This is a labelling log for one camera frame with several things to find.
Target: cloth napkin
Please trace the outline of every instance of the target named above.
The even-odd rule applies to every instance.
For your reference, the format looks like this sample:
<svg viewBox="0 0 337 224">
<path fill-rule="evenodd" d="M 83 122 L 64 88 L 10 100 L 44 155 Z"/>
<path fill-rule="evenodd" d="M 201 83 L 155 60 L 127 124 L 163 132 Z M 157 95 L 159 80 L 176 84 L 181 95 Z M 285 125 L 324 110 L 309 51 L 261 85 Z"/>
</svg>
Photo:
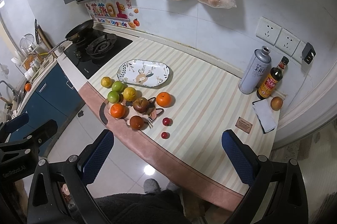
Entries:
<svg viewBox="0 0 337 224">
<path fill-rule="evenodd" d="M 260 100 L 253 104 L 253 109 L 260 120 L 261 126 L 265 132 L 275 129 L 277 123 L 273 117 L 273 110 L 270 108 L 270 102 L 267 99 Z"/>
</svg>

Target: floral plate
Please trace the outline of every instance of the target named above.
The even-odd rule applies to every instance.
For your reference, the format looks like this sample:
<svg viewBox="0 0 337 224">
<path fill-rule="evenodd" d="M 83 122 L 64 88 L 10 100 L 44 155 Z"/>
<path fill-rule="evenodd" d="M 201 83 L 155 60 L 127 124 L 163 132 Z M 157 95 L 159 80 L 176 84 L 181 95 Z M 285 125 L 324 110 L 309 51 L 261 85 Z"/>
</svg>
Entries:
<svg viewBox="0 0 337 224">
<path fill-rule="evenodd" d="M 163 84 L 170 75 L 170 68 L 161 62 L 132 59 L 122 64 L 117 72 L 118 80 L 146 87 Z"/>
</svg>

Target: wall socket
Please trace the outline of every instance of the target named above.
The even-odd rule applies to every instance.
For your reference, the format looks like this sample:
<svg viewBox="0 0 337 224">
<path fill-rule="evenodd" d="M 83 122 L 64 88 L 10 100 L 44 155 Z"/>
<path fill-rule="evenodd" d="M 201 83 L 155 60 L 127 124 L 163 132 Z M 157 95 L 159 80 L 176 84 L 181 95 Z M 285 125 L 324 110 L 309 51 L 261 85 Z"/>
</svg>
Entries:
<svg viewBox="0 0 337 224">
<path fill-rule="evenodd" d="M 293 55 L 300 40 L 286 29 L 282 29 L 275 46 L 288 55 Z"/>
<path fill-rule="evenodd" d="M 261 17 L 257 25 L 256 36 L 274 45 L 280 31 L 281 26 Z"/>
<path fill-rule="evenodd" d="M 300 41 L 300 43 L 298 44 L 292 58 L 295 59 L 297 62 L 302 64 L 302 51 L 305 48 L 306 43 L 304 43 L 303 41 Z"/>
</svg>

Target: blue gripper pad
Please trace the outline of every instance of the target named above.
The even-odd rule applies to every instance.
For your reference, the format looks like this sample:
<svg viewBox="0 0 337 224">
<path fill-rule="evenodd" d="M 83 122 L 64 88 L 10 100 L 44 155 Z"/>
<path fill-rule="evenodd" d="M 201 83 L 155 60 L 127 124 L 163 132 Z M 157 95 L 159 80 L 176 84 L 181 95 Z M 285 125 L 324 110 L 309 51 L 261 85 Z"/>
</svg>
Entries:
<svg viewBox="0 0 337 224">
<path fill-rule="evenodd" d="M 103 130 L 93 144 L 85 147 L 78 162 L 80 177 L 84 185 L 95 181 L 113 146 L 114 134 L 109 130 Z"/>
<path fill-rule="evenodd" d="M 244 145 L 232 130 L 223 132 L 221 143 L 242 183 L 251 186 L 255 180 L 255 170 L 252 162 L 244 153 L 247 151 L 245 147 L 247 145 Z"/>
<path fill-rule="evenodd" d="M 12 120 L 4 124 L 5 132 L 11 134 L 17 129 L 21 128 L 23 125 L 27 124 L 29 121 L 28 113 L 22 113 L 21 115 L 13 118 Z"/>
</svg>

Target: orange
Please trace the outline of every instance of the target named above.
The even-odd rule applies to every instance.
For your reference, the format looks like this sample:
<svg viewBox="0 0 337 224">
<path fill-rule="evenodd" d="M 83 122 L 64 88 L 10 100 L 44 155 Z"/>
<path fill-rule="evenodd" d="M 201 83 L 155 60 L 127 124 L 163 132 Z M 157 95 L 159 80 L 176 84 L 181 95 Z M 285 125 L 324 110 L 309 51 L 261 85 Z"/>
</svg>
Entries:
<svg viewBox="0 0 337 224">
<path fill-rule="evenodd" d="M 114 104 L 111 106 L 110 114 L 114 118 L 122 118 L 125 115 L 125 107 L 122 104 Z"/>
<path fill-rule="evenodd" d="M 157 104 L 161 107 L 169 107 L 172 101 L 171 95 L 167 92 L 162 92 L 156 97 Z"/>
<path fill-rule="evenodd" d="M 29 83 L 29 82 L 26 83 L 26 85 L 25 85 L 25 90 L 26 90 L 26 92 L 29 92 L 31 88 L 32 88 L 31 83 Z"/>
</svg>

